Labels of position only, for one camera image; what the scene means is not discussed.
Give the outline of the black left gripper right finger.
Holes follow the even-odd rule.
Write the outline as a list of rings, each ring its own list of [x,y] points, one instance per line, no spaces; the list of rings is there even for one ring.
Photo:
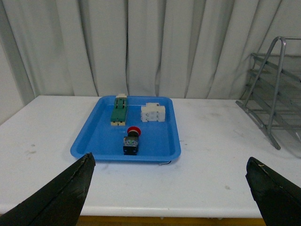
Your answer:
[[[250,157],[246,179],[267,226],[301,224],[301,188],[273,169]]]

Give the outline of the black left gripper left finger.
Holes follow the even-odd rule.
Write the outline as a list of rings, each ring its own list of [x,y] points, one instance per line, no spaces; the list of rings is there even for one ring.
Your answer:
[[[95,168],[85,154],[36,193],[0,217],[2,226],[74,226],[77,224]]]

